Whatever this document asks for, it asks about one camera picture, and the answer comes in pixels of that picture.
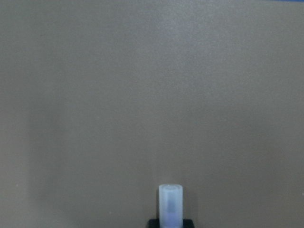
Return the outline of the purple marker pen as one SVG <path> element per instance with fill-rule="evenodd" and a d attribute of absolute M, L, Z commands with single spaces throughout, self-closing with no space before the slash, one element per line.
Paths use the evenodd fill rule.
<path fill-rule="evenodd" d="M 161 228 L 183 227 L 183 187 L 179 184 L 159 186 L 159 221 Z"/>

